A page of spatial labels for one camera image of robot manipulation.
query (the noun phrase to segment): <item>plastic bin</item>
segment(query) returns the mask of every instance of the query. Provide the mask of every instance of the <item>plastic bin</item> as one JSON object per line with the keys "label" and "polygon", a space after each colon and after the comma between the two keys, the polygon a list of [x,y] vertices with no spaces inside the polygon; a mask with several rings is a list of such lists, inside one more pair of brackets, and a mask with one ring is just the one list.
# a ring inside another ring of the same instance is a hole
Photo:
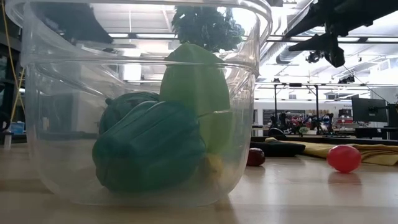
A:
{"label": "plastic bin", "polygon": [[243,174],[269,5],[148,2],[7,1],[31,157],[72,202],[206,205]]}

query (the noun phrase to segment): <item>computer monitor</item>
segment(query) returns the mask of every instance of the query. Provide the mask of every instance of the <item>computer monitor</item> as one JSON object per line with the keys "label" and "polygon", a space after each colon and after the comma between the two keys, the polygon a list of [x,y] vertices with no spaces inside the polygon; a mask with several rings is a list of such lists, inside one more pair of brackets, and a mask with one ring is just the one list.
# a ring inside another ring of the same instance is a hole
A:
{"label": "computer monitor", "polygon": [[352,98],[354,121],[387,122],[386,101]]}

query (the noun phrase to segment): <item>clear plastic container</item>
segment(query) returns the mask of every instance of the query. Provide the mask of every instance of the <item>clear plastic container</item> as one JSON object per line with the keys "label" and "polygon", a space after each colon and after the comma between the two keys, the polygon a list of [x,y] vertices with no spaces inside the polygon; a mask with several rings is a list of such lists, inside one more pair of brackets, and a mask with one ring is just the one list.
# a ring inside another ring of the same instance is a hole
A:
{"label": "clear plastic container", "polygon": [[31,157],[72,202],[206,205],[246,166],[268,4],[145,2],[7,1]]}

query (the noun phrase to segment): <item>green plant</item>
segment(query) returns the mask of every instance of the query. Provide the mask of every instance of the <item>green plant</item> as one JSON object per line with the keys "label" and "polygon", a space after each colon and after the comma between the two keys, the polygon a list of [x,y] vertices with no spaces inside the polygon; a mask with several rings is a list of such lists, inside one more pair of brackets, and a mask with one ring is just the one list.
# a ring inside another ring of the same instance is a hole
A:
{"label": "green plant", "polygon": [[236,49],[244,35],[230,8],[221,13],[217,7],[177,6],[172,25],[181,44],[196,44],[210,52]]}

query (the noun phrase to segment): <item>yellow cloth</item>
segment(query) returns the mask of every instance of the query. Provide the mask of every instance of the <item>yellow cloth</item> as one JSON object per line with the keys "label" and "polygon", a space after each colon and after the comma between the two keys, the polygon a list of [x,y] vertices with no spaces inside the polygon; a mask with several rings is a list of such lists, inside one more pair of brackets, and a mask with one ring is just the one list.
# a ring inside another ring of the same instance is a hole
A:
{"label": "yellow cloth", "polygon": [[[318,144],[310,142],[297,142],[297,141],[284,141],[289,143],[305,145],[304,154],[309,156],[317,156],[326,158],[331,148],[335,147],[332,144]],[[359,145],[349,144],[360,151],[362,162],[394,166],[398,162],[398,146],[385,146],[385,145]]]}

